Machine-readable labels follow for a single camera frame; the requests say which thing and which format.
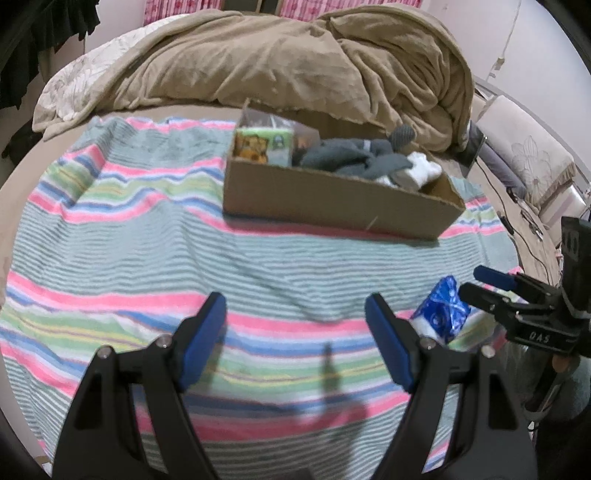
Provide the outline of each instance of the blue finger pad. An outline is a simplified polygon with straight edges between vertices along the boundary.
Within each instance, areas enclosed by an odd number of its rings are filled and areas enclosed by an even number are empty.
[[[219,295],[185,350],[183,373],[178,381],[178,386],[182,391],[188,389],[201,377],[225,321],[226,298]]]
[[[513,275],[509,275],[492,268],[479,265],[474,269],[474,278],[478,281],[492,285],[505,291],[513,291],[517,288],[517,282]]]
[[[409,353],[373,296],[365,300],[365,320],[393,382],[407,392],[412,391],[415,378],[411,370]]]

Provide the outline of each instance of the black cable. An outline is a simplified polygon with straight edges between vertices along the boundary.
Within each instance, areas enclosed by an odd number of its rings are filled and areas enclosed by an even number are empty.
[[[507,218],[507,207],[505,206],[505,202],[503,201],[503,197],[501,196],[501,194],[497,191],[497,189],[495,188],[495,186],[492,184],[490,178],[488,177],[488,174],[486,173],[486,170],[484,168],[482,168],[482,165],[480,165],[478,163],[478,161],[480,160],[480,158],[477,158],[475,163],[478,165],[478,167],[480,168],[480,170],[482,171],[482,173],[484,174],[484,176],[486,177],[486,181],[489,183],[489,185],[491,186],[491,188],[495,191],[495,193],[498,195],[499,200],[501,201],[501,205],[503,206],[503,215],[505,215],[505,218],[507,219],[507,222],[509,223],[509,225],[513,228],[513,230],[515,231],[515,233],[517,233],[521,239],[523,240],[523,243],[525,244],[525,246],[527,247],[527,250],[529,250],[530,255],[535,258],[538,262],[540,262],[542,264],[542,267],[544,267],[544,270],[546,271],[546,278],[548,279],[548,285],[553,285],[552,281],[550,280],[550,273],[548,272],[548,268],[546,267],[546,264],[544,262],[542,262],[542,260],[540,260],[538,257],[536,257],[534,255],[534,253],[531,251],[530,246],[528,245],[527,241],[525,240],[525,237],[523,235],[521,235],[521,232],[518,231],[515,227],[513,227],[513,225],[511,225],[509,219]]]

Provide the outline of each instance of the floral cushion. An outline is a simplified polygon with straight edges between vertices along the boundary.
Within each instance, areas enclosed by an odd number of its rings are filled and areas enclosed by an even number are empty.
[[[488,144],[527,188],[525,199],[541,210],[562,185],[572,182],[572,155],[535,119],[504,96],[497,97],[478,121]]]

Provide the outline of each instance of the cable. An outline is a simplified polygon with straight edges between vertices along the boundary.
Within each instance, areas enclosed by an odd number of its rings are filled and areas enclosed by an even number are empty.
[[[491,67],[490,71],[488,72],[488,76],[486,77],[486,81],[491,77],[495,77],[493,72],[495,70],[500,70],[503,64],[505,63],[505,53],[507,53],[507,48],[509,47],[509,42],[511,41],[511,37],[513,36],[513,32],[515,31],[515,25],[517,24],[517,18],[519,17],[519,11],[521,10],[521,1],[519,0],[519,4],[517,5],[517,10],[515,11],[515,16],[513,18],[513,23],[511,25],[511,30],[509,31],[509,35],[507,36],[507,40],[505,42],[505,46],[503,47],[503,51],[501,55],[497,58],[495,64]]]
[[[503,215],[505,216],[505,218],[507,218],[507,207],[505,206],[505,202],[503,200],[503,197],[498,192],[498,190],[495,188],[495,186],[492,184],[490,178],[488,177],[488,174],[486,173],[486,170],[484,168],[482,168],[482,165],[480,165],[478,163],[479,160],[480,160],[480,158],[476,158],[475,163],[478,165],[478,168],[480,168],[481,172],[486,177],[486,181],[488,182],[488,184],[491,186],[491,188],[495,191],[495,193],[499,197],[499,200],[501,201],[501,205],[503,206]],[[540,262],[542,264],[542,267],[544,267],[544,270],[546,271],[546,278],[548,280],[548,285],[552,285],[552,281],[550,280],[550,273],[548,272],[548,268],[546,267],[546,264],[544,262],[542,262],[542,260],[540,260],[538,257],[536,257],[534,255],[534,253],[531,251],[530,246],[528,245],[527,241],[525,240],[525,237],[523,235],[521,235],[521,232],[519,230],[517,230],[513,225],[511,225],[511,227],[513,228],[513,230],[515,231],[515,233],[517,233],[521,237],[521,239],[523,240],[523,243],[527,247],[527,250],[529,250],[530,255],[533,258],[535,258],[538,262]]]

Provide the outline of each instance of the snack package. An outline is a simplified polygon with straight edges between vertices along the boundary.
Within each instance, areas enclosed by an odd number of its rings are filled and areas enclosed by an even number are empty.
[[[318,130],[245,106],[234,133],[233,156],[290,167],[295,148],[320,143]]]
[[[411,324],[415,330],[420,330],[419,335],[449,343],[460,333],[468,315],[470,306],[460,300],[456,279],[448,275],[437,282],[429,296],[413,313]]]

